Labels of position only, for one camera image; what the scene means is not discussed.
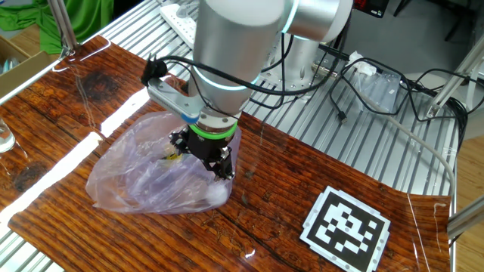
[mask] wooden table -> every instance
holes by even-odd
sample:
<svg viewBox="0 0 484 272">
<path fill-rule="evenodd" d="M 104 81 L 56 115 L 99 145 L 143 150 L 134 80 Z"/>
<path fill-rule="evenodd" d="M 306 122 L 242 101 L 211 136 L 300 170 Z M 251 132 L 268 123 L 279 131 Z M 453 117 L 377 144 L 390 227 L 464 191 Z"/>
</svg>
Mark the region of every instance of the wooden table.
<svg viewBox="0 0 484 272">
<path fill-rule="evenodd" d="M 163 110 L 148 101 L 112 134 L 101 125 L 144 87 L 143 68 L 98 36 L 0 107 L 18 141 L 2 154 L 0 206 L 33 184 L 53 184 L 9 226 L 64 269 L 340 270 L 299 239 L 329 185 L 391 220 L 378 270 L 449 270 L 450 197 L 400 193 L 245 114 L 234 188 L 221 208 L 122 215 L 92 207 L 85 182 L 94 164 L 139 116 Z"/>
</svg>

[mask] gray cylinder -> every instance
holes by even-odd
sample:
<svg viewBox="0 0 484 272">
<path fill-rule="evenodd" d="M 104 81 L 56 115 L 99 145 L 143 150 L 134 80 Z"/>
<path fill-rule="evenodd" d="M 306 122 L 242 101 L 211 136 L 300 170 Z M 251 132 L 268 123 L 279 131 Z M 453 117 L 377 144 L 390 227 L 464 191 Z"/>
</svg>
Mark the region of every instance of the gray cylinder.
<svg viewBox="0 0 484 272">
<path fill-rule="evenodd" d="M 245 81 L 254 81 L 283 13 L 284 3 L 278 0 L 200 0 L 194 60 Z M 226 113 L 238 114 L 252 92 L 212 73 L 198 69 L 194 72 L 202 95 Z M 189 85 L 191 94 L 197 92 L 193 80 Z"/>
<path fill-rule="evenodd" d="M 314 41 L 336 38 L 348 20 L 352 0 L 288 0 L 282 31 Z"/>
<path fill-rule="evenodd" d="M 289 44 L 289 35 L 285 37 L 284 48 L 287 49 Z M 310 41 L 307 39 L 294 38 L 293 45 L 289 51 L 289 54 L 284 59 L 285 66 L 285 78 L 287 85 L 292 82 L 301 82 L 304 85 L 308 84 L 313 76 L 311 65 L 314 63 L 316 51 L 318 50 L 319 42 Z M 275 58 L 271 60 L 270 64 L 281 59 L 281 43 L 278 43 L 278 47 L 275 52 Z M 282 65 L 275 67 L 274 72 L 279 79 L 282 79 Z"/>
</svg>

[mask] power strip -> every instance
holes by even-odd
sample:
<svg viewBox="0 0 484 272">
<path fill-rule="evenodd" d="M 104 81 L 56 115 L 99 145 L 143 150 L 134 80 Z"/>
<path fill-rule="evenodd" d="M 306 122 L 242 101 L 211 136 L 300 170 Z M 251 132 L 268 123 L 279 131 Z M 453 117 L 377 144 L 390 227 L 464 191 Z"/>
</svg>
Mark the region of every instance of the power strip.
<svg viewBox="0 0 484 272">
<path fill-rule="evenodd" d="M 166 5 L 160 8 L 161 17 L 175 30 L 180 38 L 185 42 L 189 48 L 194 48 L 195 31 L 197 23 L 189 16 L 180 18 L 176 15 L 176 11 L 180 8 L 178 4 Z"/>
</svg>

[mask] green ring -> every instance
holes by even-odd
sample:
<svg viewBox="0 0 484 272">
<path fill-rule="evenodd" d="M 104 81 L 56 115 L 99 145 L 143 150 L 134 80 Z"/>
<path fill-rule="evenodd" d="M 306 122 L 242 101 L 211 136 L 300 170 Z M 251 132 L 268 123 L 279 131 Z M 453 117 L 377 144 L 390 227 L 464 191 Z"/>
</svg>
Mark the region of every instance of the green ring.
<svg viewBox="0 0 484 272">
<path fill-rule="evenodd" d="M 206 138 L 209 140 L 221 140 L 221 139 L 230 137 L 235 133 L 235 130 L 237 129 L 237 122 L 235 122 L 235 124 L 224 133 L 209 133 L 199 129 L 196 125 L 190 125 L 190 128 L 192 131 L 194 131 L 195 133 L 197 133 L 203 138 Z"/>
</svg>

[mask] purple plastic bag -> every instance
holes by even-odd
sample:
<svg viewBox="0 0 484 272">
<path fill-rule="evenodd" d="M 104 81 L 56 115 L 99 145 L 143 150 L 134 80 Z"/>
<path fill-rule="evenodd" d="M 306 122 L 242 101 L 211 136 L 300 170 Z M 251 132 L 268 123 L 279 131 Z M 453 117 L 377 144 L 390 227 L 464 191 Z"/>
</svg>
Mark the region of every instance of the purple plastic bag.
<svg viewBox="0 0 484 272">
<path fill-rule="evenodd" d="M 148 113 L 125 131 L 99 159 L 85 186 L 94 207 L 121 213 L 204 212 L 227 202 L 232 180 L 215 181 L 191 154 L 174 153 L 168 135 L 186 125 L 168 112 Z M 236 166 L 241 132 L 229 146 Z"/>
</svg>

